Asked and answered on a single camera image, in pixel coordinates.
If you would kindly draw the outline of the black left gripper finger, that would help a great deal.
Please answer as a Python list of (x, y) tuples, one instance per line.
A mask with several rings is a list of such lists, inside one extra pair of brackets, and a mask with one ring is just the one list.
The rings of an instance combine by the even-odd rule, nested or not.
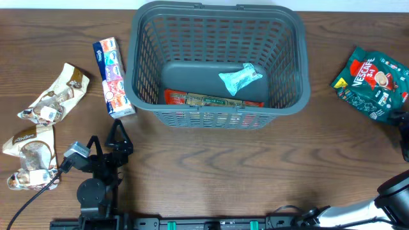
[(97, 157), (102, 157), (103, 155), (102, 147), (100, 145), (99, 138), (96, 135), (91, 136), (90, 140), (86, 145), (88, 149), (91, 149), (92, 146), (95, 146)]
[(120, 119), (115, 119), (105, 141), (105, 146), (122, 153), (133, 153), (134, 145)]

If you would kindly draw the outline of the San Remo spaghetti packet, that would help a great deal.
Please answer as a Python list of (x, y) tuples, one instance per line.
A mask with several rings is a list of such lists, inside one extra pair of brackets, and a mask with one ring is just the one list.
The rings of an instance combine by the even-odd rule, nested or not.
[(219, 107), (264, 107), (263, 102), (250, 102), (216, 96), (200, 95), (184, 91), (166, 89), (164, 99), (167, 105), (191, 105), (191, 106), (219, 106)]

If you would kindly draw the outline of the light green wipes packet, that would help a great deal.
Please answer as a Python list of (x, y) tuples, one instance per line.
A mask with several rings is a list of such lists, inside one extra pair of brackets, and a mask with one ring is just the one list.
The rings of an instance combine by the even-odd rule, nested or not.
[(231, 96), (235, 96), (242, 88), (253, 81), (261, 79), (262, 74), (255, 70), (251, 63), (244, 63), (243, 68), (237, 72), (220, 73), (220, 79), (224, 82), (227, 91)]

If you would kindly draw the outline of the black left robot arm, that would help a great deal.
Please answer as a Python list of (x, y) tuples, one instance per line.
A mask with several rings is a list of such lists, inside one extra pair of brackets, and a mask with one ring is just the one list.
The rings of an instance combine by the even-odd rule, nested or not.
[(128, 215), (118, 210), (118, 187), (123, 181), (118, 169), (128, 163), (134, 146), (119, 119), (115, 119), (105, 141), (111, 152), (104, 153), (97, 136), (92, 136), (86, 147), (94, 146), (96, 154), (86, 159), (80, 168), (92, 177), (77, 189), (81, 204), (81, 229), (130, 229)]

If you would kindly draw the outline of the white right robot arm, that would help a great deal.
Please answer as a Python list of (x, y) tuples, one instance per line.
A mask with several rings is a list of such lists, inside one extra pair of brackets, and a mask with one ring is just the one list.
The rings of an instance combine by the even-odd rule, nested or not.
[(300, 227), (338, 229), (408, 229), (408, 171), (377, 188), (378, 196), (345, 207), (311, 210), (297, 222)]

